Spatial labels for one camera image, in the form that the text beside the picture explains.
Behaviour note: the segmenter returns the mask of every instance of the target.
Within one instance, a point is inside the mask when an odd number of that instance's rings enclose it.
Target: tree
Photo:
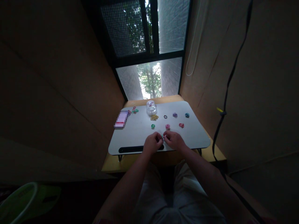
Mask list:
[[[147,27],[149,31],[150,53],[154,53],[154,42],[152,33],[152,19],[149,1],[145,2]],[[133,49],[136,53],[140,48],[145,50],[144,32],[141,19],[141,9],[139,2],[136,1],[130,7],[125,4],[124,13],[126,14],[127,27],[131,38]],[[140,14],[140,20],[136,21],[136,15]],[[137,65],[137,71],[141,87],[150,94],[151,98],[161,97],[161,67],[159,62],[151,62]]]
[[[140,84],[150,94],[150,98],[161,97],[160,63],[151,62],[137,65]]]

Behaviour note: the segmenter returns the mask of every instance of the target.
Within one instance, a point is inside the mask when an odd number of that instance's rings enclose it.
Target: leg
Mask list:
[[[174,173],[173,206],[180,210],[187,223],[226,223],[187,163],[178,164]]]
[[[130,223],[152,223],[154,219],[161,218],[161,212],[166,207],[159,171],[149,163]]]
[[[200,154],[200,156],[202,155],[202,149],[197,149],[198,153]]]

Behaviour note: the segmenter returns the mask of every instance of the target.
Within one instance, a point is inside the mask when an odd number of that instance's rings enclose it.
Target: green basket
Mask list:
[[[13,192],[0,205],[1,224],[19,224],[47,213],[56,204],[60,187],[27,183]]]

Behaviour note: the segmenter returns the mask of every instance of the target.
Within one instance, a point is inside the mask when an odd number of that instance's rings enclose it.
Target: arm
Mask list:
[[[163,135],[164,141],[172,149],[183,155],[210,200],[219,208],[227,220],[231,223],[248,223],[249,220],[253,219],[216,167],[188,148],[178,133],[166,131]]]
[[[112,190],[94,221],[107,219],[113,223],[124,223],[129,220],[138,201],[150,158],[162,144],[163,139],[158,132],[146,138],[143,152]]]

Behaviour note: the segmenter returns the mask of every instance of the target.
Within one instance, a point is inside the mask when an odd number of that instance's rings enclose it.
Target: window frame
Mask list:
[[[116,68],[181,57],[182,65],[181,65],[180,82],[178,87],[178,94],[179,94],[181,88],[181,82],[182,82],[182,74],[184,69],[186,45],[187,45],[193,0],[190,0],[189,3],[189,12],[187,18],[187,27],[186,27],[183,50],[173,51],[173,52],[163,53],[163,54],[159,53],[158,0],[149,0],[150,7],[151,7],[150,11],[151,11],[151,19],[152,19],[152,34],[153,34],[153,44],[154,44],[154,53],[153,54],[150,53],[150,42],[149,42],[149,32],[148,32],[147,19],[146,19],[145,1],[139,0],[143,32],[145,37],[146,52],[135,54],[132,56],[118,58],[115,54],[100,8],[105,5],[112,5],[116,3],[123,3],[123,2],[130,2],[130,1],[132,0],[81,0],[83,8],[85,9],[87,17],[89,19],[89,22],[104,52],[107,62],[109,66],[112,68],[112,71],[117,80],[119,88],[124,96],[125,101],[128,101],[128,98],[126,96],[122,83],[118,77]]]

